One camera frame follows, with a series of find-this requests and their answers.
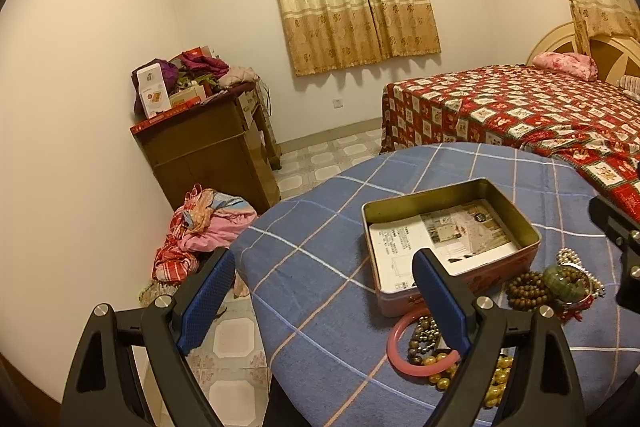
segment silver bracelet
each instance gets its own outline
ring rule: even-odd
[[[589,272],[584,268],[584,266],[582,265],[582,261],[580,260],[580,257],[578,257],[578,254],[575,253],[575,251],[573,251],[571,248],[562,248],[556,255],[556,261],[558,261],[559,266],[568,265],[572,268],[577,268],[581,272],[583,272],[587,276],[587,279],[590,282],[590,286],[591,286],[590,295],[593,295],[594,299],[605,296],[606,291],[602,282],[600,282],[599,279],[596,279],[591,274],[591,272]]]

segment blue gripper pad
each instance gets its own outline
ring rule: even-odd
[[[227,250],[182,315],[181,334],[176,344],[185,357],[191,349],[202,344],[231,288],[235,273],[236,260],[233,253]]]
[[[473,325],[469,324],[468,314],[465,314],[456,302],[438,271],[425,256],[425,251],[430,250],[418,250],[414,255],[412,269],[415,283],[447,346],[459,352],[460,357],[464,357],[471,348],[468,333],[469,328]],[[452,282],[458,283],[453,277],[450,279]],[[473,296],[465,285],[463,294],[466,293]]]

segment wooden headboard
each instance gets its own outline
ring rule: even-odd
[[[533,49],[527,64],[542,52],[576,51],[574,24],[569,22],[549,32]],[[591,39],[591,56],[598,65],[598,78],[609,84],[624,74],[640,76],[640,43],[628,37],[598,36]]]

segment metal screw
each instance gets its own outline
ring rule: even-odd
[[[540,315],[542,315],[546,319],[550,319],[551,317],[554,316],[554,311],[546,304],[543,306],[540,306],[540,308],[538,308],[538,311],[540,312]]]
[[[172,300],[173,298],[171,295],[161,295],[154,301],[154,304],[158,308],[168,308]]]
[[[489,297],[478,297],[476,304],[483,310],[490,310],[494,307],[494,302]]]
[[[97,315],[98,317],[102,317],[103,315],[106,315],[108,312],[109,312],[108,304],[98,304],[94,308],[94,314]]]

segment purple cloth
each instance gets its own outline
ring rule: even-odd
[[[183,53],[180,55],[180,60],[194,78],[201,74],[210,73],[215,79],[218,79],[229,72],[229,66],[227,66],[224,60],[220,60],[219,58]]]

